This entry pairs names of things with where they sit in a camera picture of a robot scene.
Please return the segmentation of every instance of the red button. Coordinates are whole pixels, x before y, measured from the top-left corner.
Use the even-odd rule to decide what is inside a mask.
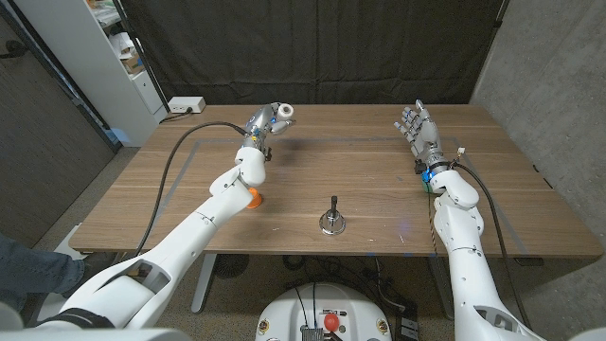
[[[335,314],[327,314],[324,317],[324,328],[329,332],[336,332],[339,329],[339,317]]]

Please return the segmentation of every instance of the wooden table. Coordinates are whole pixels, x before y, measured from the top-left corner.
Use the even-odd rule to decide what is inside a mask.
[[[442,256],[429,226],[428,194],[413,172],[414,158],[393,127],[403,105],[295,105],[296,125],[268,136],[271,162],[258,188],[263,203],[223,226],[207,253]],[[498,205],[512,257],[597,258],[602,247],[558,193],[537,173],[501,127],[481,107],[428,105],[452,158],[477,170]],[[243,125],[259,108],[207,106],[201,115],[162,124],[120,174],[72,237],[81,251],[131,251],[152,214],[160,176],[176,140],[206,121]],[[241,137],[227,127],[209,127],[187,138],[175,155],[160,216],[146,244],[158,244],[209,196],[210,183],[234,165]],[[463,176],[479,187],[467,174]],[[318,226],[339,197],[347,228],[338,236]],[[484,195],[488,256],[500,256]]]

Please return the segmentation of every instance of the black curtain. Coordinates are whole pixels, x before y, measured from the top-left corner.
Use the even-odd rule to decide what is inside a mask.
[[[502,0],[122,0],[162,90],[208,104],[467,103]]]

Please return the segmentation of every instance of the metal robotic hand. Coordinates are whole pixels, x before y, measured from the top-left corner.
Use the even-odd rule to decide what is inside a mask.
[[[405,107],[402,114],[404,125],[395,122],[394,125],[410,143],[410,150],[417,158],[415,160],[415,173],[421,174],[429,170],[434,174],[448,169],[449,162],[444,157],[442,145],[437,133],[437,127],[430,118],[429,112],[423,103],[417,99],[419,113]]]
[[[294,109],[290,104],[274,102],[266,104],[250,117],[244,130],[248,133],[243,147],[254,147],[260,150],[267,161],[272,158],[272,149],[265,148],[265,136],[268,133],[280,135],[294,124]]]

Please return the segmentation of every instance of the table leg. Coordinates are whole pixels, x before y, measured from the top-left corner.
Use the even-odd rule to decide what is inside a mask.
[[[202,261],[202,269],[200,269],[196,293],[193,295],[193,301],[191,302],[191,311],[195,314],[201,313],[204,308],[205,299],[210,290],[210,279],[212,277],[212,271],[215,268],[216,258],[217,254],[205,254],[205,258]]]
[[[451,280],[446,272],[446,265],[442,257],[430,257],[429,268],[436,282],[437,293],[442,303],[442,310],[446,317],[455,320],[455,304],[453,300],[453,290],[451,289]]]

